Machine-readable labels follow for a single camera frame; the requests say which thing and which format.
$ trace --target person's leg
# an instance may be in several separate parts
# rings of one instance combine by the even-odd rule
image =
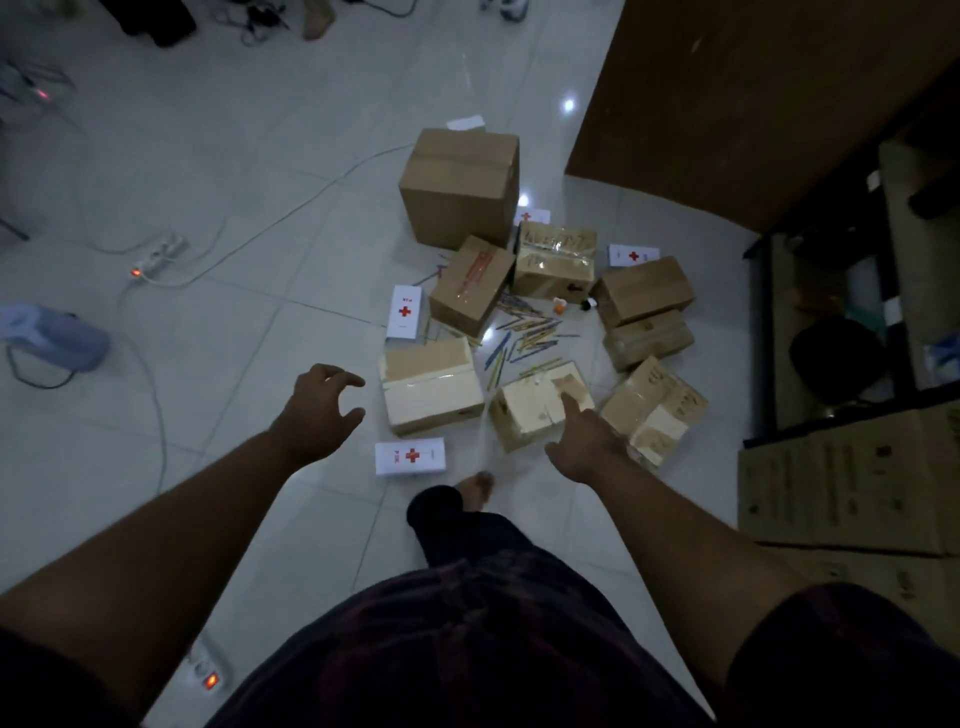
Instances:
[[[536,548],[503,516],[480,512],[492,486],[492,475],[477,473],[455,488],[437,485],[414,498],[407,522],[417,534],[427,564],[476,561],[504,548]]]

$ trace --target white paper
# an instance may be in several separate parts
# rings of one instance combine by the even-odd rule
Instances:
[[[387,320],[388,339],[416,339],[420,323],[420,298],[418,285],[395,285],[394,298],[390,304]]]
[[[634,245],[611,244],[609,251],[611,268],[626,268],[645,263],[648,260],[660,259],[660,248],[639,248]]]
[[[446,451],[442,437],[376,443],[373,446],[373,457],[377,475],[442,473],[446,470]]]
[[[550,210],[548,209],[534,209],[533,207],[518,207],[516,209],[516,215],[514,215],[514,225],[519,225],[520,223],[544,223],[544,225],[550,224]]]
[[[470,129],[485,129],[483,116],[468,116],[466,119],[454,119],[446,122],[446,127],[454,132],[467,132]]]

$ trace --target pointing finger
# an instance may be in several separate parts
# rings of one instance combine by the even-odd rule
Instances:
[[[564,403],[564,414],[568,420],[574,415],[580,414],[580,405],[566,392],[560,393],[560,401]]]

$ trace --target forearm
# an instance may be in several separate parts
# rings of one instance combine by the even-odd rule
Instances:
[[[740,645],[806,582],[626,457],[589,485],[691,671],[723,686]]]
[[[80,663],[142,717],[297,467],[276,438],[251,438],[0,596],[0,626]]]

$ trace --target hand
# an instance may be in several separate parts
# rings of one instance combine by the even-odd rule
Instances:
[[[297,377],[294,394],[268,432],[301,467],[332,455],[363,422],[362,407],[340,414],[340,393],[366,382],[340,367],[314,364]]]
[[[546,456],[553,467],[570,480],[592,487],[600,468],[627,455],[627,442],[596,410],[580,411],[566,392],[560,393],[566,420],[559,443],[547,443]]]

